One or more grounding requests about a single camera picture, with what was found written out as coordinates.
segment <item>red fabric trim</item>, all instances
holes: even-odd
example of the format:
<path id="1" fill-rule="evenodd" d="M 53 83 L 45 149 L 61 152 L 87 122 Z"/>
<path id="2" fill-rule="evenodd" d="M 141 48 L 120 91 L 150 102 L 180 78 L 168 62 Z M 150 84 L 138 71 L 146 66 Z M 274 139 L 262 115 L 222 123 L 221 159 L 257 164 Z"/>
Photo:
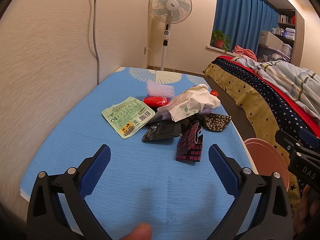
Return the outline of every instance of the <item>red fabric trim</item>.
<path id="1" fill-rule="evenodd" d="M 295 102 L 293 102 L 289 97 L 287 97 L 279 88 L 275 87 L 273 84 L 269 83 L 268 81 L 264 80 L 260 76 L 258 76 L 253 69 L 248 68 L 246 66 L 243 66 L 241 63 L 232 61 L 233 57 L 229 56 L 219 56 L 218 58 L 226 59 L 227 61 L 230 61 L 233 64 L 238 65 L 239 67 L 244 68 L 246 71 L 249 71 L 253 75 L 255 75 L 257 78 L 261 79 L 263 82 L 268 84 L 273 90 L 275 90 L 278 95 L 280 95 L 287 104 L 296 112 L 296 114 L 306 123 L 306 125 L 309 127 L 309 129 L 313 132 L 314 135 L 320 137 L 320 126 L 316 123 L 315 120 L 312 119 L 310 115 L 308 115 L 305 111 L 303 111 Z"/>

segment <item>blue gripper pad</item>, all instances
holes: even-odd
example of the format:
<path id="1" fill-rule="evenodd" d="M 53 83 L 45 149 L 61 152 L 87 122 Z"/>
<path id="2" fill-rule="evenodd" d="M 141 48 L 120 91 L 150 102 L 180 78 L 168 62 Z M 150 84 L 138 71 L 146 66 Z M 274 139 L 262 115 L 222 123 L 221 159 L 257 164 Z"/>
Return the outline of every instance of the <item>blue gripper pad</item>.
<path id="1" fill-rule="evenodd" d="M 92 194 L 110 159 L 111 151 L 106 145 L 81 177 L 79 194 L 82 199 Z"/>
<path id="2" fill-rule="evenodd" d="M 238 165 L 234 159 L 226 157 L 224 153 L 221 151 L 221 149 L 218 147 L 218 145 L 213 144 L 210 146 L 209 161 L 211 162 L 213 168 L 219 176 L 219 179 L 222 182 L 226 192 L 229 195 L 232 195 L 235 198 L 237 198 L 240 194 L 239 176 L 235 174 L 233 169 L 228 164 L 227 160 L 233 160 L 234 163 Z"/>
<path id="3" fill-rule="evenodd" d="M 301 129 L 299 132 L 299 137 L 300 139 L 308 143 L 312 148 L 319 149 L 319 139 L 312 133 L 308 132 L 305 129 Z"/>

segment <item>pink towel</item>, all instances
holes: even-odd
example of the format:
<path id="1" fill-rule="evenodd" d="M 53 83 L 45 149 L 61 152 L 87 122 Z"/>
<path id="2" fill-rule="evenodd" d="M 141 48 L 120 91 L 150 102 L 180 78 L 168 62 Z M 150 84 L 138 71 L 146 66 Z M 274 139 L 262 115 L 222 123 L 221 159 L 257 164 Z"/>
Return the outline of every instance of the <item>pink towel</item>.
<path id="1" fill-rule="evenodd" d="M 236 54 L 246 55 L 246 56 L 252 58 L 254 61 L 257 61 L 256 55 L 254 54 L 254 52 L 252 50 L 243 49 L 239 45 L 236 45 L 234 48 L 234 51 Z"/>

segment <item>beige wall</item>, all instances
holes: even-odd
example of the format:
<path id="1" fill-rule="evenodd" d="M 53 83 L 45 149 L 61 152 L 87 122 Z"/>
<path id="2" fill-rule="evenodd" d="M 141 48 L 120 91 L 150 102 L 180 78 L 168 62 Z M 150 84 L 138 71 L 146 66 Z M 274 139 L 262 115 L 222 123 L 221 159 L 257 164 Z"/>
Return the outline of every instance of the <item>beige wall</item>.
<path id="1" fill-rule="evenodd" d="M 0 202 L 20 226 L 27 202 L 19 183 L 31 158 L 96 86 L 90 1 L 13 0 L 0 21 Z M 97 13 L 100 79 L 120 66 L 146 67 L 148 0 L 98 0 Z"/>
<path id="2" fill-rule="evenodd" d="M 192 0 L 192 12 L 181 23 L 171 25 L 168 58 L 172 68 L 203 74 L 219 53 L 206 49 L 210 43 L 217 0 Z M 150 48 L 155 66 L 160 67 L 164 23 L 153 17 Z M 151 53 L 148 64 L 152 65 Z"/>
<path id="3" fill-rule="evenodd" d="M 300 67 L 320 74 L 316 54 L 320 51 L 320 19 L 309 0 L 288 0 L 304 18 L 305 33 Z"/>

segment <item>human hand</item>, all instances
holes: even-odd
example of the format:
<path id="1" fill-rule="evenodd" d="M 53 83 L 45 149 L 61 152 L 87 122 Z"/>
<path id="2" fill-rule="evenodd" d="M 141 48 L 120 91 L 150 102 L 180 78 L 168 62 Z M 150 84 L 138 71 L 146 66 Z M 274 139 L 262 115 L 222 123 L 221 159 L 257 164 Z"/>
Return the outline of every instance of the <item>human hand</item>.
<path id="1" fill-rule="evenodd" d="M 151 240 L 152 229 L 147 223 L 141 223 L 136 226 L 130 234 L 122 237 L 119 240 Z"/>
<path id="2" fill-rule="evenodd" d="M 302 191 L 302 198 L 299 202 L 299 205 L 293 215 L 293 230 L 297 234 L 300 234 L 306 227 L 305 218 L 307 217 L 307 215 L 310 214 L 310 216 L 313 217 L 320 205 L 320 200 L 316 200 L 312 203 L 310 209 L 308 208 L 310 190 L 311 187 L 309 185 L 306 185 Z"/>

